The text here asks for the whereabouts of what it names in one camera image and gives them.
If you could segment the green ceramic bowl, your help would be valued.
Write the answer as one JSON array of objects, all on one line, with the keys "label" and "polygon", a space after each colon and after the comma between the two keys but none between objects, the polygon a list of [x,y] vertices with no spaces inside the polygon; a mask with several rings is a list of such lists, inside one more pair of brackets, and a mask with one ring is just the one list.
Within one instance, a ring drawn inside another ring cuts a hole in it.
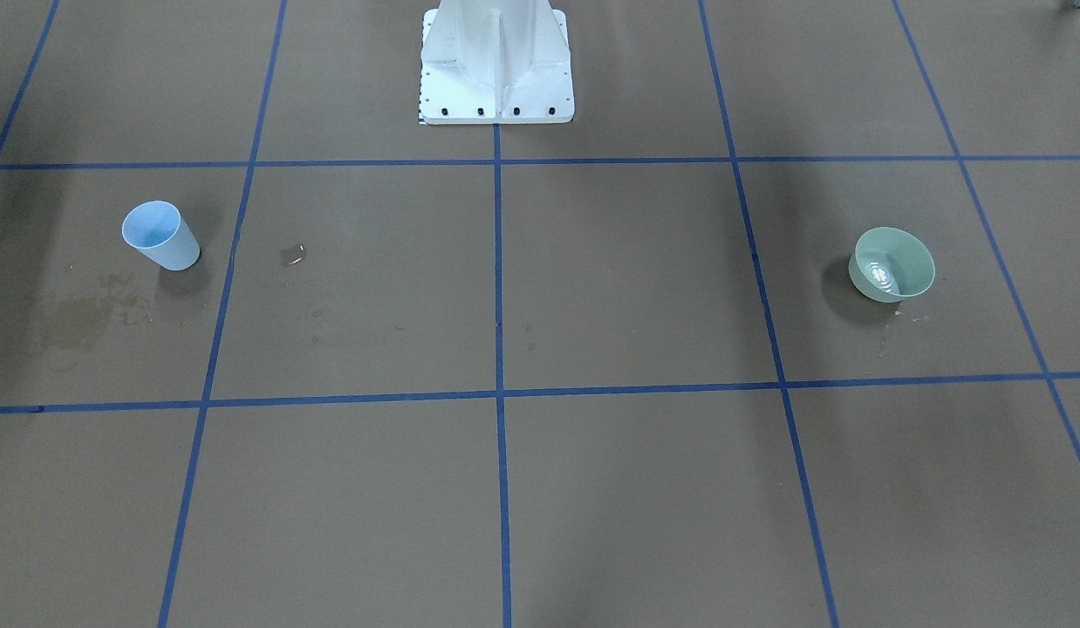
[{"label": "green ceramic bowl", "polygon": [[876,227],[859,236],[848,258],[848,276],[863,297],[894,304],[930,290],[936,266],[920,239],[894,227]]}]

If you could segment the light blue plastic cup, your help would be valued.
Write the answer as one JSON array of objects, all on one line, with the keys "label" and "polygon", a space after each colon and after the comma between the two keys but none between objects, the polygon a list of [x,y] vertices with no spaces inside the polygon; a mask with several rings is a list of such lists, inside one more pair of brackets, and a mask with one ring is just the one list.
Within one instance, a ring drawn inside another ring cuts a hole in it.
[{"label": "light blue plastic cup", "polygon": [[130,210],[121,233],[126,245],[163,270],[187,270],[201,255],[200,243],[181,211],[168,201],[146,201]]}]

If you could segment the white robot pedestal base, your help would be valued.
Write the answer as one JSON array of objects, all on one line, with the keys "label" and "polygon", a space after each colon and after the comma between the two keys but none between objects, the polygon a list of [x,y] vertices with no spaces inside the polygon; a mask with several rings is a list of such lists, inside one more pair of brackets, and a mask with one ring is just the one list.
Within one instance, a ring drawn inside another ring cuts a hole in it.
[{"label": "white robot pedestal base", "polygon": [[573,120],[568,21],[548,1],[441,1],[421,27],[421,124]]}]

